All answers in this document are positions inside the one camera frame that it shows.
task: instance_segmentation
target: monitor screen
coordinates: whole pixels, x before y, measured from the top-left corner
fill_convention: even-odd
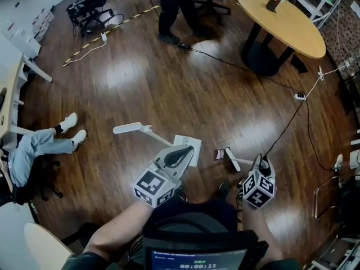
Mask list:
[[[151,251],[152,270],[211,269],[238,270],[246,250],[221,253],[169,253]]]

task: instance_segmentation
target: person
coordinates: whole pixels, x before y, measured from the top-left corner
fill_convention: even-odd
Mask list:
[[[211,28],[201,24],[196,14],[194,0],[160,0],[161,13],[159,16],[158,39],[168,44],[179,44],[179,38],[172,34],[170,27],[174,24],[180,7],[184,18],[197,37],[208,38],[212,35]]]
[[[7,161],[0,150],[0,170],[5,176],[10,191],[14,185],[24,187],[28,182],[34,159],[45,154],[63,154],[74,152],[86,138],[87,132],[80,130],[71,139],[54,139],[59,133],[66,133],[78,121],[76,113],[70,114],[54,128],[43,129],[31,135],[25,135],[14,150],[9,152]]]
[[[210,232],[236,232],[237,211],[229,203],[226,197],[230,191],[230,183],[223,182],[214,199],[202,204],[190,204],[181,189],[175,191],[175,195],[156,209],[139,200],[109,223],[100,227],[90,238],[82,254],[71,256],[62,270],[116,270],[122,269],[114,259],[119,259],[118,254],[128,248],[128,244],[142,230],[146,230],[155,223],[169,218],[191,220],[207,228]],[[263,214],[259,209],[253,209],[244,201],[242,206],[243,222],[245,230],[253,230],[259,237],[259,241],[266,241],[268,250],[262,260],[256,266],[261,270],[292,269],[300,270],[294,259],[283,259],[280,247],[271,234]],[[191,223],[172,223],[171,231],[175,232],[200,232],[199,228]],[[130,257],[124,269],[144,269],[144,256],[141,247]]]

